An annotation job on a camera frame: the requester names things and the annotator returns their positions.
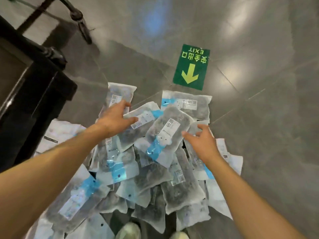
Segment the gray tile floor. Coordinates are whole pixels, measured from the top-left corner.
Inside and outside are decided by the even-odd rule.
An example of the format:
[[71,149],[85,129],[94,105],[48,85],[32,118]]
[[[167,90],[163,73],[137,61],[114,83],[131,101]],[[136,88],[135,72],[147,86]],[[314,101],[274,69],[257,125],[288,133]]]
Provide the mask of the gray tile floor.
[[[70,1],[85,15],[94,44],[76,31],[62,47],[78,91],[60,119],[94,123],[108,81],[138,87],[133,108],[160,105],[163,89],[211,95],[210,127],[244,157],[242,177],[318,238],[319,0]],[[59,3],[49,12],[69,21]],[[211,50],[203,91],[172,83],[183,44]],[[211,217],[188,228],[191,239],[241,238],[232,220],[212,208]],[[129,220],[106,218],[113,225]],[[168,238],[174,220],[166,218],[163,236],[142,222],[143,238]]]

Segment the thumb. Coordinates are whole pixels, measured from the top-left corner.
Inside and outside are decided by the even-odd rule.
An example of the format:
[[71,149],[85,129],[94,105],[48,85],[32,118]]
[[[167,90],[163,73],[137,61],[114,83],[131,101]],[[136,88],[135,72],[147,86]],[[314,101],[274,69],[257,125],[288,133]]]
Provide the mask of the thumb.
[[138,121],[138,117],[130,117],[125,119],[127,126],[132,125],[133,123],[136,123],[137,121]]
[[193,136],[192,134],[188,133],[188,132],[181,132],[183,138],[185,138],[186,141],[188,141],[190,144],[192,144],[193,142],[196,141],[196,139],[198,139],[197,137]]

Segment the pile of packages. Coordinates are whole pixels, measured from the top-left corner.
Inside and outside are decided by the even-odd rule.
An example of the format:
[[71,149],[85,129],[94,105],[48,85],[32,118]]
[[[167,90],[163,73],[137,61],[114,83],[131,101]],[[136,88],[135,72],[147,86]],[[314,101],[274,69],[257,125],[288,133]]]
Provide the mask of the pile of packages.
[[[122,99],[130,102],[135,89],[109,83],[99,117]],[[123,117],[138,117],[138,122],[93,149],[33,226],[35,234],[57,239],[63,232],[70,239],[84,238],[88,233],[85,231],[106,233],[108,229],[103,227],[106,223],[99,213],[114,210],[127,213],[128,208],[134,209],[132,217],[146,221],[159,233],[165,230],[165,214],[172,212],[177,214],[177,230],[209,220],[209,206],[232,218],[212,173],[181,135],[182,131],[195,135],[200,131],[198,124],[209,124],[211,98],[165,90],[161,108],[154,102],[131,112],[127,108]],[[42,153],[83,129],[77,124],[54,120],[37,152]],[[240,174],[243,157],[229,154],[224,139],[217,139],[217,147]]]

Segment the person's right arm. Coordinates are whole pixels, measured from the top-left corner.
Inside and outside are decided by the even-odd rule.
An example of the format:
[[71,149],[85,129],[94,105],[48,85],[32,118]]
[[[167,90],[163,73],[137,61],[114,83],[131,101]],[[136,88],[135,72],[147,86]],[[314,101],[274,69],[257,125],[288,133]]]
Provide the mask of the person's right arm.
[[183,132],[198,157],[213,173],[239,232],[246,239],[305,239],[282,215],[261,198],[221,157],[207,125],[193,136]]

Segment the forearm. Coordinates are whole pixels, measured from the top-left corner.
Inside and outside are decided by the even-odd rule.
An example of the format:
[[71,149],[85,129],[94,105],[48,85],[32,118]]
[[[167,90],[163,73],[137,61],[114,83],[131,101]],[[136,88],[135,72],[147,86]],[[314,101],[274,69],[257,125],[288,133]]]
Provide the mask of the forearm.
[[284,217],[262,199],[227,163],[218,156],[207,160],[232,214],[246,239],[305,238]]
[[101,140],[94,127],[0,174],[0,232],[21,238]]

